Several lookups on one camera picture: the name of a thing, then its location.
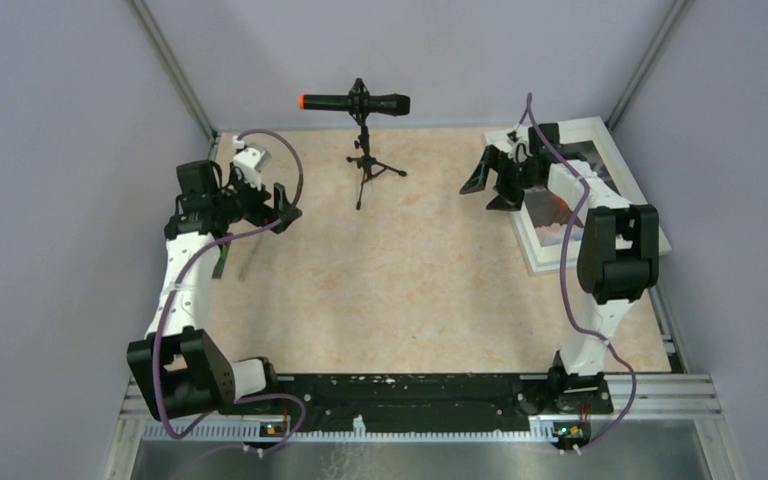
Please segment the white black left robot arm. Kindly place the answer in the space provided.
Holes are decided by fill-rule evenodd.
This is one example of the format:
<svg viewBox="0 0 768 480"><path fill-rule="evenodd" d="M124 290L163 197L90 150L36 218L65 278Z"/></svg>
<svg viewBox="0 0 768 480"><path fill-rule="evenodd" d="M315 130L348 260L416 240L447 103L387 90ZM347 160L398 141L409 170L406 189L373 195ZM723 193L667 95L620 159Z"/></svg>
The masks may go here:
<svg viewBox="0 0 768 480"><path fill-rule="evenodd" d="M167 263L158 307L144 337L126 352L133 379L158 421L218 411L241 397L262 414L279 404L281 388L268 359L232 362L205 328L213 274L229 245L231 225L245 221L257 233L281 233L301 215L283 185L263 185L261 170L259 161L234 160L222 184L214 161L176 169L180 193L164 227Z"/></svg>

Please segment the silver screwdriver tool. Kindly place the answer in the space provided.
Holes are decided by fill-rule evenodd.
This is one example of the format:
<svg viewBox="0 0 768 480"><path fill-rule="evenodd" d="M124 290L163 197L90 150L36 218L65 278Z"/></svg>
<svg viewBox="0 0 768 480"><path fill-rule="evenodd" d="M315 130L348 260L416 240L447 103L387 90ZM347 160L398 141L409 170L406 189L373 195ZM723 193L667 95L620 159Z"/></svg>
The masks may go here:
<svg viewBox="0 0 768 480"><path fill-rule="evenodd" d="M237 262L236 280L243 282L248 273L249 267L261 245L264 236L262 234L254 235L251 238L238 241L238 249L235 253Z"/></svg>

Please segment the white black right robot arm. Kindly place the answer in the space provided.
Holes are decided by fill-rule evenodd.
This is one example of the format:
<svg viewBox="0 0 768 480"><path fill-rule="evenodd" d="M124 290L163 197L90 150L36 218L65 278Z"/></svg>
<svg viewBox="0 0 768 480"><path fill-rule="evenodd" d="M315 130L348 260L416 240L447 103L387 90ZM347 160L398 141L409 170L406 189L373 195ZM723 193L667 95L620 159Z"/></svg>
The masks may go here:
<svg viewBox="0 0 768 480"><path fill-rule="evenodd" d="M545 383L527 390L523 399L533 413L548 405L572 412L602 401L607 395L604 363L617 354L617 327L658 280L658 211L614 191L584 153L561 143L556 123L531 126L525 136L513 130L503 141L486 145L461 194L484 190L491 175L496 195L489 210L519 210L527 190L544 187L567 205L572 221L582 224L576 275L583 307L573 311L562 278L562 301L574 332L556 352Z"/></svg>

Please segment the white picture frame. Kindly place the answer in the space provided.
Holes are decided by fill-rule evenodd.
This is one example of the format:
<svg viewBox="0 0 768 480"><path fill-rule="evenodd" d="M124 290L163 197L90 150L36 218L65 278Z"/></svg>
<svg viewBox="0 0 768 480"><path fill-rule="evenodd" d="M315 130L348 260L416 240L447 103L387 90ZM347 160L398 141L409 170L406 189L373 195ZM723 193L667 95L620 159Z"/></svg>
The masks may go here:
<svg viewBox="0 0 768 480"><path fill-rule="evenodd" d="M619 190L617 194L634 204L646 202L612 136L600 118L589 117L561 121L559 134L562 145L587 140L593 141ZM550 247L539 245L528 212L523 205L520 211L512 212L510 217L529 271L532 274L544 274L558 270L561 244Z"/></svg>

